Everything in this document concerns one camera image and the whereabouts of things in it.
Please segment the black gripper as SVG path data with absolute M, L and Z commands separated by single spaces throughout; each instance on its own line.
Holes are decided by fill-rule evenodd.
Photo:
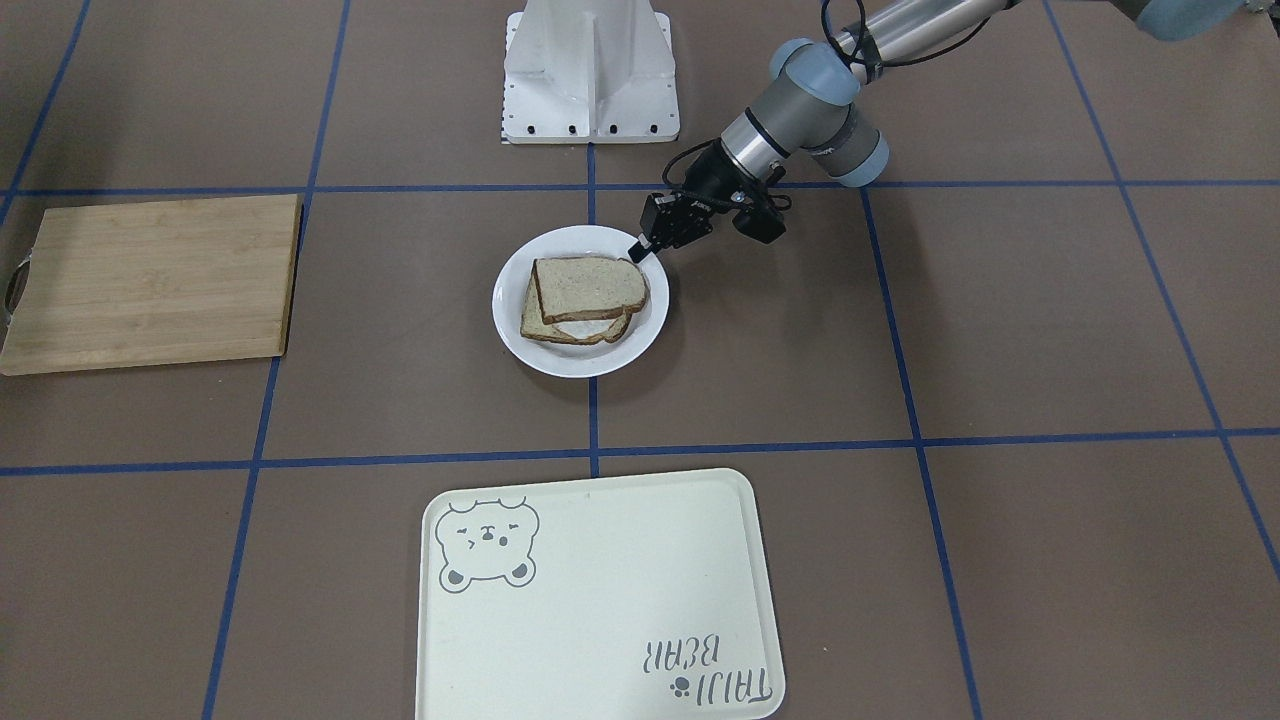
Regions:
M 650 193 L 643 208 L 640 236 L 628 249 L 640 264 L 657 251 L 680 249 L 713 231 L 717 214 L 765 205 L 765 183 L 744 170 L 721 140 L 708 140 L 667 164 L 668 193 Z

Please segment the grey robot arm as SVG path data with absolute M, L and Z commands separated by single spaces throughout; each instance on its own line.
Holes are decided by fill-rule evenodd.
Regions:
M 663 176 L 640 215 L 628 259 L 640 263 L 707 237 L 728 215 L 760 243 L 785 233 L 791 202 L 774 186 L 786 161 L 808 155 L 842 187 L 868 186 L 884 170 L 890 145 L 859 110 L 859 94 L 887 70 L 938 59 L 970 42 L 1009 1 L 892 1 L 877 13 L 858 3 L 858 19 L 836 27 L 820 4 L 819 38 L 778 46 L 771 79 L 719 135 L 684 152 L 680 179 Z

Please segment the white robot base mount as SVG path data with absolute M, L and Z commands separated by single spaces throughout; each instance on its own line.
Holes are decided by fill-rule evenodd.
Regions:
M 506 18 L 504 41 L 503 142 L 680 136 L 672 24 L 649 1 L 529 1 Z

